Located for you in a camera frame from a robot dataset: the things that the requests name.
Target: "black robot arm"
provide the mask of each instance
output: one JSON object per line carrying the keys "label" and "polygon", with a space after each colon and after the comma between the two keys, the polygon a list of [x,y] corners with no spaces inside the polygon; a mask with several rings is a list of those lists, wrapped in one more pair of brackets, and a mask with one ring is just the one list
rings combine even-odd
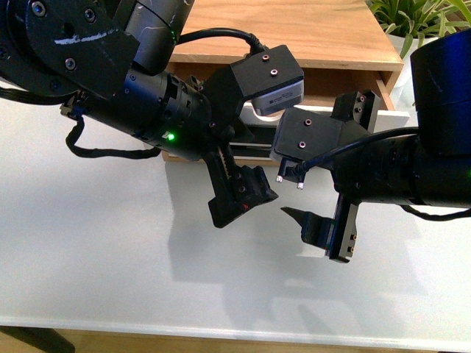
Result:
{"label": "black robot arm", "polygon": [[[67,145],[80,157],[141,159],[162,149],[204,160],[216,196],[209,203],[213,222],[224,227],[277,198],[263,169],[238,167],[230,151],[230,140],[244,131],[238,119],[244,102],[265,113],[300,103],[304,74],[285,46],[268,49],[232,29],[195,32],[181,41],[236,36],[250,45],[245,59],[204,84],[164,71],[192,6],[192,0],[0,0],[0,76],[28,91],[5,90],[3,97],[64,101],[62,113],[77,121]],[[84,115],[154,148],[82,149],[75,143]]]}

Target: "white table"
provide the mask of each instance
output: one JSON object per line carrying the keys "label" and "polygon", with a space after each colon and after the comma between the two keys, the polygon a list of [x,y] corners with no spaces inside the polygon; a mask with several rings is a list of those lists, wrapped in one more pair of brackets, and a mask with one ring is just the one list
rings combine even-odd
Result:
{"label": "white table", "polygon": [[[362,204],[348,265],[279,208],[333,216],[326,171],[223,230],[203,164],[82,160],[57,107],[0,101],[0,325],[471,352],[470,220]],[[86,121],[81,146],[141,143]]]}

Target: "bolt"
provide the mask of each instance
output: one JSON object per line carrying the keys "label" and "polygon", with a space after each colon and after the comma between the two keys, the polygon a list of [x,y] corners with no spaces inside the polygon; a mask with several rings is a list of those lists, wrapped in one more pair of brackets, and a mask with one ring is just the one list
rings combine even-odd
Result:
{"label": "bolt", "polygon": [[65,67],[66,67],[67,70],[69,70],[69,71],[75,70],[75,68],[77,67],[77,63],[75,62],[75,60],[74,60],[73,57],[69,57],[69,58],[65,61]]}
{"label": "bolt", "polygon": [[36,17],[44,17],[46,15],[46,7],[41,1],[34,1],[31,4],[31,9]]}
{"label": "bolt", "polygon": [[10,58],[10,52],[6,46],[0,46],[0,60],[8,60]]}
{"label": "bolt", "polygon": [[92,9],[86,9],[85,10],[85,18],[87,19],[87,22],[89,24],[92,24],[93,22],[95,22],[95,20],[96,20],[95,11],[93,11]]}

